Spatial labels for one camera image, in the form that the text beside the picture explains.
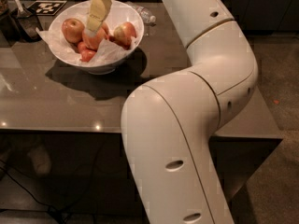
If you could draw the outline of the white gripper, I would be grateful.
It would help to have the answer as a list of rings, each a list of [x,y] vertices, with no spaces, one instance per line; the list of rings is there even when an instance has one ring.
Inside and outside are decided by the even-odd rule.
[[[84,32],[89,36],[95,36],[106,20],[112,2],[111,0],[91,0],[88,18]]]

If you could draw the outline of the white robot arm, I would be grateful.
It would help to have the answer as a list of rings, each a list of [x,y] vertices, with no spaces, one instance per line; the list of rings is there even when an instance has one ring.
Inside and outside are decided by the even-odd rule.
[[[191,65],[126,99],[125,154],[150,224],[234,224],[208,141],[249,102],[257,62],[221,0],[162,1]]]

